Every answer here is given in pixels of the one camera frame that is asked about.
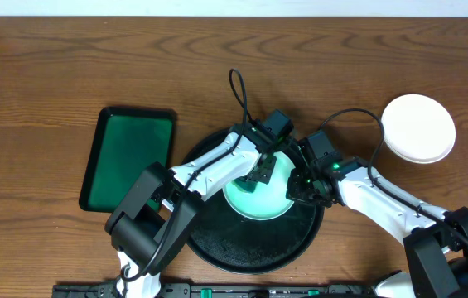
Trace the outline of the mint plate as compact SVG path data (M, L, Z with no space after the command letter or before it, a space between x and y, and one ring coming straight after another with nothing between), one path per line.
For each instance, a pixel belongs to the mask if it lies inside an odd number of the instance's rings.
M390 124L384 127L388 148L406 161L430 164L445 158L454 147L456 130L452 126L407 126Z
M293 205L287 199L287 182L293 162L283 152L276 152L277 158L270 181L267 184L257 182L253 191L244 190L233 181L223 188L224 197L230 207L245 218L270 220L285 214Z

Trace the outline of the white pink plate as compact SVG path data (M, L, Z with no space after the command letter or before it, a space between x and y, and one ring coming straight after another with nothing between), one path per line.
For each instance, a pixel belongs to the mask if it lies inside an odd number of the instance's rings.
M384 141L406 161L430 164L449 155L456 142L452 116L439 102L421 94L392 100L381 117Z

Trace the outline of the green scouring sponge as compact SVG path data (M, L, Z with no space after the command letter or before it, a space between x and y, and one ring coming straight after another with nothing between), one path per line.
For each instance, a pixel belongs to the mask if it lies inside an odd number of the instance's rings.
M238 178L234 181L234 183L244 192L244 193L253 193L256 189L258 184L255 180L250 180L246 178Z

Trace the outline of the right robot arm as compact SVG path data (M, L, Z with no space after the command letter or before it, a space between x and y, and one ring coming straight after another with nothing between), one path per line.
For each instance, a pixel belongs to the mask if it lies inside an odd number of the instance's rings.
M403 245L406 272L373 287L380 297L468 297L468 208L448 211L384 179L359 159L295 169L287 197L305 204L341 204L374 221Z

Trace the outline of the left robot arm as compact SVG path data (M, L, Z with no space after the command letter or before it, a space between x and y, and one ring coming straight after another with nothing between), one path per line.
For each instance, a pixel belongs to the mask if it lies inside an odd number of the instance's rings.
M283 139L263 124L235 125L202 156L167 169L155 162L131 186L104 229L121 262L121 296L152 297L159 273L186 244L205 203L228 183L257 171Z

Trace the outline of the black rectangular water tray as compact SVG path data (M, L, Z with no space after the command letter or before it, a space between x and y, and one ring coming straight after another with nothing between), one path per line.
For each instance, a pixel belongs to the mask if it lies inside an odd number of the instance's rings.
M107 106L99 112L79 207L112 213L142 171L167 165L176 130L172 109Z

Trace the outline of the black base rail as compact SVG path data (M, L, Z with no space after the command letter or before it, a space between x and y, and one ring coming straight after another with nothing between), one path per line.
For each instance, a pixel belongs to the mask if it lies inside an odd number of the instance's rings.
M119 291L114 282L92 286L55 285L52 298L109 298L138 297L124 288ZM296 297L378 297L374 290L361 285L328 286L217 286L166 283L157 293L141 294L141 297L159 298L296 298Z

